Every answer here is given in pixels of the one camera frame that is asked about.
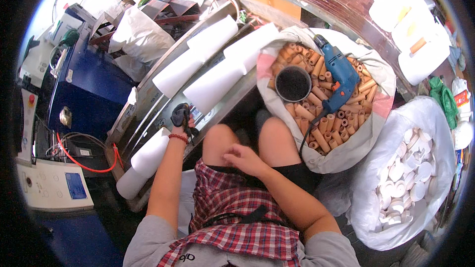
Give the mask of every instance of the green cloth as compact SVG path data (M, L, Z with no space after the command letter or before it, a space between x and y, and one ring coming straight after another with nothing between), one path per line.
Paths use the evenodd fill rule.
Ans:
M457 104L455 103L454 95L452 91L443 84L442 80L438 77L433 77L429 80L429 85L432 90L430 96L434 98L440 105L447 119L450 129L457 127Z

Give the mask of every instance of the blue power drill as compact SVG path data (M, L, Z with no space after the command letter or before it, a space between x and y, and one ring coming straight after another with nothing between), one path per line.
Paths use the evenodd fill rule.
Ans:
M353 69L353 66L348 59L341 53L341 51L328 43L323 36L313 33L313 42L319 47L325 58L325 66L332 74L333 78L333 95L328 100L322 101L323 111L312 121L304 136L302 145L300 145L300 157L302 157L302 149L304 143L313 126L320 121L320 119L328 114L339 110L353 94L355 86L359 83L359 75Z

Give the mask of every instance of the person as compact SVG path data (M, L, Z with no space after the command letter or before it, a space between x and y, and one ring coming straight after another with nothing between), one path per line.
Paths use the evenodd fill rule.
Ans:
M172 134L177 137L169 140L123 266L359 266L333 216L310 194L312 172L275 117L261 127L259 156L228 126L210 128L195 166L190 234L178 240L187 142L179 138L186 138L183 128Z

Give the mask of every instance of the leg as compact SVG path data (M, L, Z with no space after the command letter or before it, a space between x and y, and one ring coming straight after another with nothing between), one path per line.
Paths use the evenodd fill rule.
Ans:
M223 124L214 125L203 141L203 162L211 166L226 166L221 156L231 145L238 143L239 139L231 128Z
M265 121L259 135L259 156L270 167L299 164L294 137L283 121L272 117Z

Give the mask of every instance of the gray t-shirt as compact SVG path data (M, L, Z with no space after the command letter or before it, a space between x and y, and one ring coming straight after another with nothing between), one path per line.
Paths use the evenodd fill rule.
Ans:
M156 267L170 250L169 245L177 237L170 224L161 217L148 215L137 227L127 248L124 267ZM225 252L217 247L190 244L181 252L180 267L221 267L228 261L238 267L276 267L282 261L251 255ZM298 258L302 267L349 267L359 266L350 241L336 232L320 232L312 236L304 247L298 242Z

